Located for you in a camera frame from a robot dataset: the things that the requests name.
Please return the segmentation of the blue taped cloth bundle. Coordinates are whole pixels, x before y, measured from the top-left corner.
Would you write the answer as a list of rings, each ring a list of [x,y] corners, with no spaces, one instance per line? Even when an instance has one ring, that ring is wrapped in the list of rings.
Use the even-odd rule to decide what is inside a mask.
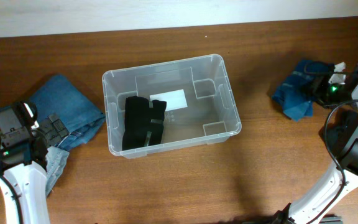
[[[274,91],[273,101],[282,107],[285,116],[294,121],[313,116],[314,98],[303,93],[301,89],[312,84],[319,74],[328,73],[334,69],[333,63],[300,60],[291,74]]]

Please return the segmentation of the light blue jeans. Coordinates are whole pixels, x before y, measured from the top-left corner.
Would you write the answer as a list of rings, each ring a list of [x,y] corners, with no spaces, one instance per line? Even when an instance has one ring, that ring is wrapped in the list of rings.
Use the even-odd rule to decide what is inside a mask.
[[[50,194],[58,178],[62,175],[67,164],[69,152],[58,147],[48,148],[47,160],[47,183],[45,188],[46,196]]]

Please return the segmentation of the dark blue jeans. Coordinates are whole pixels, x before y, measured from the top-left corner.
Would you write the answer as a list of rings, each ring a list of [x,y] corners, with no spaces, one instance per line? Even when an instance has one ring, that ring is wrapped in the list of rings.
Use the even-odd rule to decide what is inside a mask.
[[[63,75],[50,78],[29,101],[36,105],[39,121],[50,114],[59,115],[69,135],[57,147],[66,151],[88,143],[106,119],[105,114]]]

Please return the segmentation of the black cloth bundle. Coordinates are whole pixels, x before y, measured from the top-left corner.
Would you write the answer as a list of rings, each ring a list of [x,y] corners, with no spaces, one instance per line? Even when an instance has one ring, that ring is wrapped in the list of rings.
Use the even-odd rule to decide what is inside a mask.
[[[166,101],[139,96],[126,99],[122,150],[154,146],[162,142]]]

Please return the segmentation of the dark navy taped cloth bundle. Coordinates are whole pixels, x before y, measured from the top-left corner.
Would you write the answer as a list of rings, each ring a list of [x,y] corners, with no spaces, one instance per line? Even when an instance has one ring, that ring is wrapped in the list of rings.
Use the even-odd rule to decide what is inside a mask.
[[[321,130],[324,144],[336,159],[341,160],[349,153],[357,141],[357,117],[358,113],[352,110],[339,110],[339,113],[334,116],[335,122],[328,122]]]

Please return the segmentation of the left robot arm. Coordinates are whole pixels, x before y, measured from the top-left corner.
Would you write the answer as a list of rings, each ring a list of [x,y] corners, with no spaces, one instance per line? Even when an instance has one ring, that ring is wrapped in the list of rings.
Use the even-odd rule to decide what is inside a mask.
[[[37,107],[18,101],[0,109],[0,188],[7,223],[49,223],[48,149],[69,132],[57,114],[37,121]]]

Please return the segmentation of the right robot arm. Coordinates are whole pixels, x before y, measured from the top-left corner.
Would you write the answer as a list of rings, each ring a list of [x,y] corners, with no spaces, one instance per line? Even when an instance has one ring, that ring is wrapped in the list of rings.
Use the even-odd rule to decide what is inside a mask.
[[[272,96],[294,121],[311,116],[313,103],[330,110],[322,137],[332,163],[301,199],[277,211],[270,223],[342,223],[329,211],[358,188],[358,64],[353,72],[345,67],[301,60]]]

